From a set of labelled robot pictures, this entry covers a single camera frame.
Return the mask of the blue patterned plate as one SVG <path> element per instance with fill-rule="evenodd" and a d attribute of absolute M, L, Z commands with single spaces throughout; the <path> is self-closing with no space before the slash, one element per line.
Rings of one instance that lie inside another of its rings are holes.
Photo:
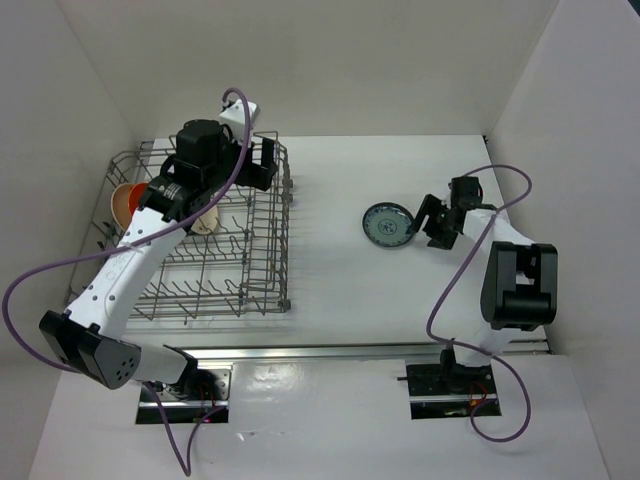
<path fill-rule="evenodd" d="M 414 217 L 403 206 L 381 202 L 369 207 L 362 218 L 366 237 L 382 248 L 400 248 L 414 237 Z"/>

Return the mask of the orange plastic plate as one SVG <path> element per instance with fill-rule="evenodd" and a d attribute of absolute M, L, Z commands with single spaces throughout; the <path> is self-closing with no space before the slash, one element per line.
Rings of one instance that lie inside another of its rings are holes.
<path fill-rule="evenodd" d="M 133 187 L 131 188 L 128 196 L 128 202 L 127 202 L 128 209 L 131 215 L 133 215 L 134 212 L 138 209 L 140 199 L 145 193 L 147 186 L 148 186 L 147 182 L 141 182 L 141 183 L 134 184 Z"/>

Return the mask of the cream plate with characters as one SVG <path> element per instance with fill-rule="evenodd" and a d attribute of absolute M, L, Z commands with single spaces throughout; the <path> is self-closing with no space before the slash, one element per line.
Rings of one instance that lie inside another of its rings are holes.
<path fill-rule="evenodd" d="M 110 199 L 112 217 L 122 230 L 126 230 L 132 220 L 132 214 L 129 210 L 129 194 L 132 189 L 133 184 L 123 183 L 114 189 Z"/>

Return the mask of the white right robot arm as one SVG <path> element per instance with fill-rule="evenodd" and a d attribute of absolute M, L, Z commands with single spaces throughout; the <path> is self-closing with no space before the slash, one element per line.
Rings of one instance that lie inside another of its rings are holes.
<path fill-rule="evenodd" d="M 470 253 L 487 256 L 480 289 L 482 322 L 460 339 L 444 342 L 438 381 L 451 393 L 461 392 L 479 376 L 520 332 L 551 324 L 557 312 L 558 251 L 518 232 L 499 207 L 484 201 L 475 176 L 455 177 L 441 200 L 424 197 L 412 232 L 424 232 L 428 246 L 450 250 L 464 236 L 474 242 Z"/>

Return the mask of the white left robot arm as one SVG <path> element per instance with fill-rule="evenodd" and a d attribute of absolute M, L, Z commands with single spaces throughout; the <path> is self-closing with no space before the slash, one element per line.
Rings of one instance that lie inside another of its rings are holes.
<path fill-rule="evenodd" d="M 232 185 L 267 191 L 278 170 L 275 143 L 233 132 L 229 122 L 191 120 L 175 151 L 146 185 L 121 241 L 85 290 L 61 313 L 48 311 L 39 329 L 63 366 L 110 390 L 161 382 L 176 399 L 198 388 L 197 360 L 163 345 L 125 340 L 135 304 L 165 258 Z"/>

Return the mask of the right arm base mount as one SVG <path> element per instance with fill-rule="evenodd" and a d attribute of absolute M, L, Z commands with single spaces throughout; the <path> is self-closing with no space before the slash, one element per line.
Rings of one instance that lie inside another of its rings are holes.
<path fill-rule="evenodd" d="M 439 364 L 409 363 L 396 380 L 407 390 L 412 420 L 468 418 L 476 407 L 479 417 L 501 415 L 489 366 L 475 376 L 449 378 Z"/>

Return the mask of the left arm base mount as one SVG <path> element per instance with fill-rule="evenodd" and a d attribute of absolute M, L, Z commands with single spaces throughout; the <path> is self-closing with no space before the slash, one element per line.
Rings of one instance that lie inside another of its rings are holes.
<path fill-rule="evenodd" d="M 167 384 L 153 383 L 154 392 L 171 425 L 196 424 L 202 418 L 211 424 L 228 422 L 232 366 L 214 365 L 204 377 L 204 382 L 188 394 L 180 393 Z"/>

